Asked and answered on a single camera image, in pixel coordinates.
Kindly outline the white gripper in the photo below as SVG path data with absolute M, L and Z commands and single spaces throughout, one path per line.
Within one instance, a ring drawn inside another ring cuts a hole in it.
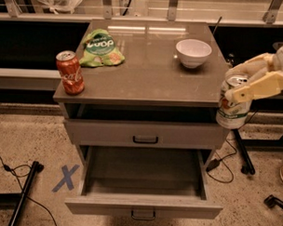
M 261 100 L 280 94 L 283 91 L 283 46 L 275 55 L 263 53 L 238 64 L 226 72 L 224 79 L 226 83 L 244 83 L 225 93 L 225 97 L 233 103 Z

